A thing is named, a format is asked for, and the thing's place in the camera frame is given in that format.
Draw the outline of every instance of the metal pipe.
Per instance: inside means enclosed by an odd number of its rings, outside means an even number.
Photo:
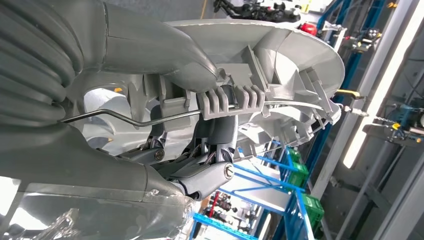
[[[341,225],[340,231],[338,232],[335,240],[341,240],[343,237],[343,234],[346,231],[346,228],[349,225],[349,222],[351,221],[352,217],[354,216],[354,213],[356,212],[357,207],[359,206],[359,203],[361,202],[362,197],[365,194],[365,191],[368,188],[368,185],[370,184],[371,180],[374,177],[374,174],[379,167],[380,163],[386,159],[387,154],[390,152],[391,147],[393,146],[392,143],[385,141],[380,152],[378,153],[377,158],[374,161],[374,164],[372,165],[371,169],[368,172],[368,175],[366,176],[365,181],[363,182],[362,187],[360,188],[360,191],[358,195],[355,198],[355,201],[352,204],[352,207],[349,210],[349,213],[347,214],[346,218],[344,219],[343,224]]]
[[[397,155],[394,157],[394,159],[391,162],[390,166],[388,167],[387,171],[384,173],[383,177],[381,177],[381,180],[380,180],[380,182],[377,185],[377,189],[378,190],[380,190],[380,188],[382,188],[384,182],[390,176],[393,168],[396,166],[396,164],[398,163],[399,159],[401,159],[401,155],[404,153],[405,148],[406,148],[405,146],[402,146],[402,148],[399,150],[399,152],[397,153]]]

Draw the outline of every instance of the bolt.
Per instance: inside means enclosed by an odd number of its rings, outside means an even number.
[[[156,161],[160,161],[164,159],[164,157],[165,157],[165,152],[163,149],[159,149],[158,151],[154,153],[154,158],[156,159]]]
[[[224,167],[224,176],[227,179],[232,179],[234,176],[234,167],[231,163],[225,165]]]

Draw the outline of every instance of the fluorescent light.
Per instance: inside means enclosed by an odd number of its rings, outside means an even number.
[[[257,239],[259,239],[259,240],[264,239],[265,233],[267,232],[268,226],[270,225],[270,221],[271,221],[271,214],[268,213],[268,215],[266,216],[265,222],[263,223],[263,227],[260,230],[259,237]]]
[[[395,74],[401,65],[402,60],[404,59],[405,52],[408,47],[411,45],[412,40],[424,18],[424,0],[420,0],[416,6],[411,19],[403,33],[402,38],[400,39],[399,44],[397,45],[396,50],[394,51],[393,57],[388,64],[386,71],[381,78],[381,82],[375,91],[375,95],[372,98],[372,101],[366,110],[370,116],[375,116],[380,109],[380,106],[392,84]],[[374,121],[372,117],[365,117],[362,119],[362,122],[359,125],[356,134],[353,137],[352,143],[347,150],[346,155],[344,156],[343,164],[351,168],[354,164],[356,157],[358,156],[359,151],[361,150],[362,144],[364,143],[365,137],[367,134],[362,131],[365,125],[371,124]]]

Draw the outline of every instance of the plastic cover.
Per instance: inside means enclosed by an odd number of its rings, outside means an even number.
[[[0,189],[7,194],[3,186]],[[9,223],[8,216],[0,215],[0,226],[7,229],[1,240],[173,239],[195,211],[191,198],[163,195],[156,189],[140,192],[33,183],[25,192],[10,193],[20,201],[11,205]]]

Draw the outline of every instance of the factory floor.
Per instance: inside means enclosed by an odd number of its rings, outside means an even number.
[[[161,22],[223,19],[225,13],[214,13],[214,0],[104,0]]]

